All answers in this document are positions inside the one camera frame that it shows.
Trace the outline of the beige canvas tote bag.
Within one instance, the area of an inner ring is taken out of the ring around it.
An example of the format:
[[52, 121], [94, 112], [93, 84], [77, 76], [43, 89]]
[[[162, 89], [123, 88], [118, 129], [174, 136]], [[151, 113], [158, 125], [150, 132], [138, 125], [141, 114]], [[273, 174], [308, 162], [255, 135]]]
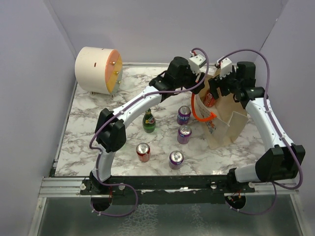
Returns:
[[203, 128], [205, 139], [211, 150], [230, 145], [236, 141], [248, 122], [246, 110], [240, 103], [236, 103], [233, 95], [221, 96], [212, 107], [206, 107], [203, 103], [209, 90], [208, 80], [219, 75], [219, 71], [206, 76], [205, 87], [199, 94], [191, 95], [191, 112]]

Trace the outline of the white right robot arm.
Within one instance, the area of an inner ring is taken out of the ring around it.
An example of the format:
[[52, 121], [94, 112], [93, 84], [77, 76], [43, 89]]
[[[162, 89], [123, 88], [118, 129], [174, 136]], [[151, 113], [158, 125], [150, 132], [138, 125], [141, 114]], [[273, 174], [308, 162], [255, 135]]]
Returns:
[[265, 147], [265, 153], [255, 164], [235, 168], [226, 180], [231, 192], [238, 192], [244, 182], [272, 182], [293, 179], [305, 156], [302, 145], [296, 145], [286, 135], [272, 111], [270, 100], [263, 87], [255, 85], [255, 64], [241, 61], [236, 65], [228, 58], [218, 62], [219, 75], [209, 79], [210, 93], [215, 99], [233, 95], [255, 122]]

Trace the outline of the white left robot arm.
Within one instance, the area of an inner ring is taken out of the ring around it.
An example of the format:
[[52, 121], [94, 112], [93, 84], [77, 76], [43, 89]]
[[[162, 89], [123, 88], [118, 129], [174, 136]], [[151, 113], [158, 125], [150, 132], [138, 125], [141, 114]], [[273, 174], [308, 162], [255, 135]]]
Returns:
[[175, 57], [168, 68], [155, 78], [149, 85], [126, 104], [110, 111], [103, 109], [99, 114], [95, 134], [90, 149], [99, 151], [96, 164], [92, 170], [95, 178], [92, 181], [92, 189], [103, 194], [108, 190], [111, 177], [111, 167], [115, 153], [126, 143], [126, 128], [141, 114], [152, 106], [158, 105], [171, 96], [190, 91], [198, 93], [204, 88], [206, 72], [200, 72], [200, 68], [209, 66], [207, 56], [196, 55], [188, 59]]

